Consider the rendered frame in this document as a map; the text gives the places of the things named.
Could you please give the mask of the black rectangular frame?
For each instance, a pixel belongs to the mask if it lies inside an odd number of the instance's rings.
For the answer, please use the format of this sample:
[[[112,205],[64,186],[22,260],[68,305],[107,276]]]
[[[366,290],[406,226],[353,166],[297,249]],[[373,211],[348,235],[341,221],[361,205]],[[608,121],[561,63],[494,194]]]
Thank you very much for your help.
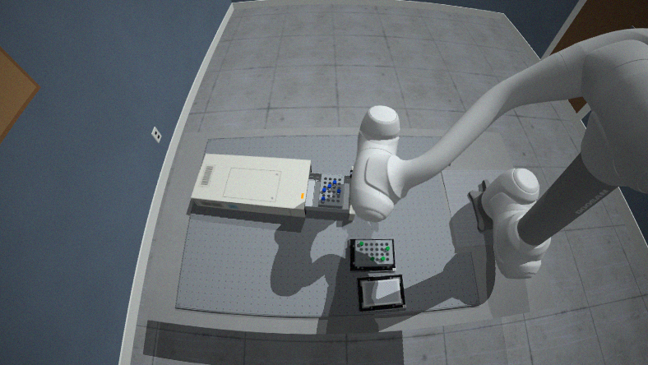
[[[370,306],[370,307],[364,307],[363,306],[362,282],[376,281],[376,280],[394,280],[394,279],[399,279],[401,303],[380,305],[380,306]],[[373,312],[373,311],[382,311],[382,310],[406,308],[405,289],[404,289],[404,281],[403,281],[403,275],[402,274],[398,274],[398,275],[379,275],[379,276],[369,276],[369,277],[357,277],[356,278],[356,283],[357,283],[357,295],[358,295],[359,312]]]

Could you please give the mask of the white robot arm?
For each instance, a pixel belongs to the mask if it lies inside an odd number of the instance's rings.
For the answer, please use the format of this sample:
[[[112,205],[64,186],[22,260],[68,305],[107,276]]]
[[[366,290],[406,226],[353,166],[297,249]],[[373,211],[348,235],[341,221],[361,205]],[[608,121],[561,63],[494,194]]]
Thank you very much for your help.
[[[396,156],[396,111],[371,107],[359,130],[352,208],[360,219],[380,222],[412,187],[443,171],[504,113],[582,96],[591,113],[581,153],[545,194],[538,199],[539,182],[528,169],[507,170],[491,184],[482,181],[483,191],[469,192],[478,231],[493,229],[502,275],[529,279],[539,270],[551,237],[610,192],[630,187],[648,194],[647,28],[583,40],[507,78],[415,159]]]

